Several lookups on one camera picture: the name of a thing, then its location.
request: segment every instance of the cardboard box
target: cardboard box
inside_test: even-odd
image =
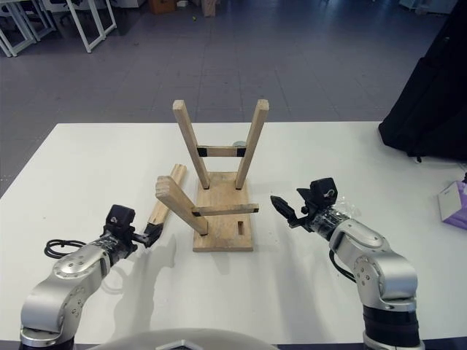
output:
[[[175,11],[177,5],[175,0],[149,0],[149,8],[153,14],[158,15]]]

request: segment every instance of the wooden stick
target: wooden stick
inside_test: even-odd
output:
[[[175,181],[177,185],[181,185],[183,178],[187,172],[187,167],[183,166],[182,164],[175,164],[172,172],[170,173],[170,177]],[[154,205],[153,212],[149,220],[147,221],[150,224],[157,225],[163,224],[166,221],[167,214],[169,213],[170,209],[167,208],[162,202],[158,201]]]
[[[251,204],[231,204],[226,206],[195,206],[191,212],[195,217],[211,217],[214,215],[258,213],[260,206]]]
[[[193,215],[191,209],[195,205],[170,176],[158,177],[155,196],[200,235],[207,235],[207,220]]]
[[[245,150],[243,146],[198,146],[200,157],[243,157]]]
[[[209,176],[207,174],[203,159],[198,155],[198,142],[196,141],[195,132],[193,131],[193,126],[191,125],[190,116],[188,115],[185,101],[175,100],[172,109],[174,111],[175,118],[177,118],[180,131],[182,131],[183,139],[187,145],[188,152],[190,153],[191,160],[195,166],[199,181],[201,182],[203,188],[207,190],[209,188]]]
[[[250,168],[251,160],[253,159],[253,154],[255,153],[256,145],[258,144],[258,139],[260,138],[261,130],[263,129],[268,112],[268,100],[258,100],[250,131],[248,132],[247,150],[245,151],[245,156],[240,161],[239,170],[236,173],[235,188],[238,190],[243,187],[245,179],[247,178],[248,169]]]

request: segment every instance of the black fabric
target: black fabric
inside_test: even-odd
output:
[[[379,125],[410,156],[467,160],[467,1],[460,0]]]
[[[364,306],[363,321],[366,335],[374,341],[407,348],[420,344],[415,311],[394,312]]]

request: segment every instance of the white desk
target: white desk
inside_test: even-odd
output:
[[[202,144],[231,144],[249,125],[194,124]],[[231,158],[208,169],[234,170]],[[154,184],[174,163],[196,173],[176,124],[57,125],[0,200],[0,339],[17,340],[26,295],[55,262],[51,238],[92,241],[113,203],[136,210],[144,230]],[[297,187],[332,176],[419,275],[423,338],[467,335],[467,232],[439,221],[436,194],[463,177],[456,165],[416,164],[385,147],[375,122],[269,123],[248,176],[253,253],[193,253],[192,230],[173,214],[151,252],[119,262],[88,301],[77,343],[103,343],[137,331],[173,327],[234,330],[269,343],[361,342],[355,285],[328,260],[318,235],[288,228],[269,202],[299,208]]]

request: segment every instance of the wooden stool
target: wooden stool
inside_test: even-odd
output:
[[[258,204],[249,202],[244,186],[261,129],[269,111],[258,100],[245,146],[199,146],[183,100],[173,105],[175,117],[199,178],[196,206],[170,176],[159,176],[156,197],[194,230],[194,252],[251,252],[250,214]],[[209,172],[203,157],[242,157],[237,172]]]

